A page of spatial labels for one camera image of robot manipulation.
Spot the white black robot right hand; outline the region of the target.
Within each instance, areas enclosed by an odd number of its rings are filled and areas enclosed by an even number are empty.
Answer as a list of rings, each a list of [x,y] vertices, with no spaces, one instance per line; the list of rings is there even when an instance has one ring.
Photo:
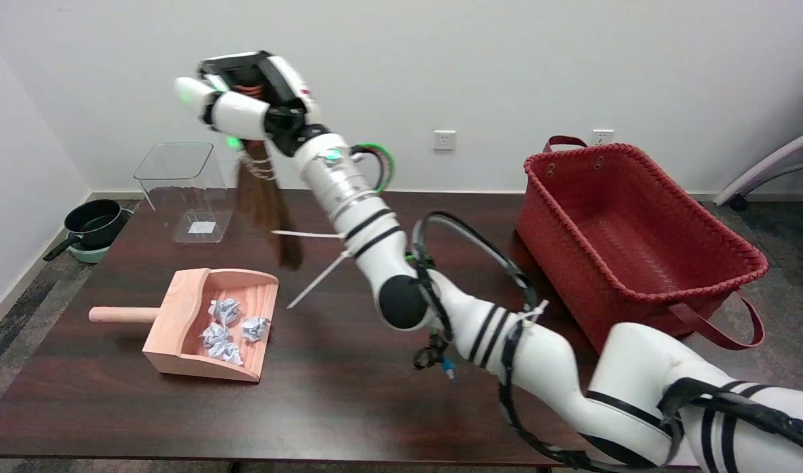
[[[176,78],[181,102],[212,131],[271,141],[285,156],[329,131],[302,75],[267,51],[201,60],[194,77]]]

